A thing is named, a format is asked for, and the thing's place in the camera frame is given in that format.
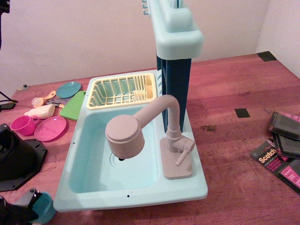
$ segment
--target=sink drain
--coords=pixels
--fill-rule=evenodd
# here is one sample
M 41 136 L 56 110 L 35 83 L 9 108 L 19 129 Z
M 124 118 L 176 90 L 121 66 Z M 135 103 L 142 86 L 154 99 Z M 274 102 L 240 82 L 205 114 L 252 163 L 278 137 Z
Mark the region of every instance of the sink drain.
M 133 164 L 135 161 L 135 158 L 127 158 L 127 159 L 122 159 L 116 157 L 114 154 L 110 155 L 109 161 L 113 167 L 128 167 Z

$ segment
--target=teal plate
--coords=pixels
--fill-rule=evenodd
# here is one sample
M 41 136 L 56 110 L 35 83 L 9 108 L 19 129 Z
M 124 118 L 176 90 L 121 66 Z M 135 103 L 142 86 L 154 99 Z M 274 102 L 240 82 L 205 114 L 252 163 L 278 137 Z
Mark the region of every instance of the teal plate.
M 69 98 L 76 94 L 81 88 L 81 84 L 78 82 L 68 82 L 60 86 L 56 90 L 56 96 L 59 98 Z

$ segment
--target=pink plate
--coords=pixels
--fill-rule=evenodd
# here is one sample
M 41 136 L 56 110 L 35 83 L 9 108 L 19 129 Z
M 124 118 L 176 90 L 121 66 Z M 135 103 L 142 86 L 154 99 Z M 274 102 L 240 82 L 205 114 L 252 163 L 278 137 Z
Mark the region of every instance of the pink plate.
M 60 135 L 67 125 L 65 118 L 61 116 L 50 117 L 41 122 L 34 131 L 34 137 L 46 142 Z

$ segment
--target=dish brush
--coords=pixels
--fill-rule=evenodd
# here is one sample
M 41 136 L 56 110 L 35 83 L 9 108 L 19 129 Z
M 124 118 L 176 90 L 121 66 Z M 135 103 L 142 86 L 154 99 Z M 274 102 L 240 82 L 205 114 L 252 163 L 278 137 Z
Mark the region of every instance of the dish brush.
M 37 108 L 39 106 L 42 106 L 45 103 L 45 100 L 49 100 L 49 99 L 53 98 L 55 95 L 56 95 L 56 91 L 53 90 L 46 97 L 35 97 L 31 101 L 31 104 L 33 105 L 33 107 Z

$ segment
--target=faucet handle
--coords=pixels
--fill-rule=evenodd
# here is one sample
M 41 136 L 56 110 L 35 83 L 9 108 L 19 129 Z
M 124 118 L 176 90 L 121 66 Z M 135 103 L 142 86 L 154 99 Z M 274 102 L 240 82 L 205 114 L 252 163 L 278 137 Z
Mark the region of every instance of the faucet handle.
M 177 148 L 182 154 L 180 157 L 177 159 L 175 165 L 180 166 L 185 157 L 190 153 L 195 146 L 195 141 L 192 139 L 189 139 L 183 135 L 181 135 L 181 138 L 179 141 L 173 143 L 173 147 Z

